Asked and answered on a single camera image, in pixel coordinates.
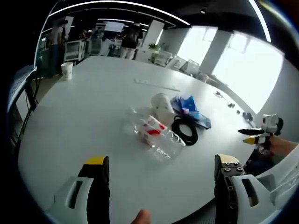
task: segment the desk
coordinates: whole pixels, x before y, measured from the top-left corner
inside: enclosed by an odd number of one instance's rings
[[[175,85],[181,92],[136,84],[134,78]],[[236,114],[238,106],[229,108],[216,91],[177,71],[92,56],[74,67],[72,80],[56,83],[32,114],[19,154],[21,175],[46,210],[58,188],[76,176],[86,160],[108,155],[112,224],[130,223],[141,208],[151,210],[152,223],[178,221],[214,198],[215,154],[229,154],[245,164],[253,151],[237,132],[249,126]],[[168,162],[155,160],[125,128],[128,108],[150,106],[159,92],[170,98],[193,95],[212,121],[211,129],[198,130],[194,146]]]

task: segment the window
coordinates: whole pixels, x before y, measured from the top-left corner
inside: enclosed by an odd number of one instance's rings
[[[178,51],[178,56],[193,60],[201,65],[217,32],[213,27],[192,27],[189,29]]]
[[[283,59],[284,54],[270,44],[234,33],[213,75],[259,113],[276,84]]]

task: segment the finger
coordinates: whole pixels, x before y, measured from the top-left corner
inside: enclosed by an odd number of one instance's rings
[[[151,214],[149,210],[141,209],[137,214],[136,218],[132,224],[150,224],[151,223]]]

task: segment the round table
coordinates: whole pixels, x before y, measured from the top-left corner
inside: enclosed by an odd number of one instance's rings
[[[111,223],[131,223],[142,208],[152,212],[152,223],[173,223],[214,198],[217,153],[244,164],[253,151],[237,131],[249,126],[237,115],[238,105],[229,108],[214,94],[220,90],[197,79],[147,63],[100,56],[75,66],[72,76],[45,95],[21,143],[20,172],[43,210],[51,207],[57,190],[78,175],[85,161],[107,155]],[[180,92],[137,84],[134,78],[175,86]],[[193,95],[199,111],[212,123],[209,130],[198,129],[195,145],[163,162],[126,128],[129,107],[150,106],[151,97],[159,92],[170,98]]]

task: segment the plastic water bottle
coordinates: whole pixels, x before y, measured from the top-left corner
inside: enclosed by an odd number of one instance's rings
[[[134,126],[134,132],[154,149],[159,158],[174,158],[185,146],[177,134],[150,113],[141,113],[131,108],[129,117]]]

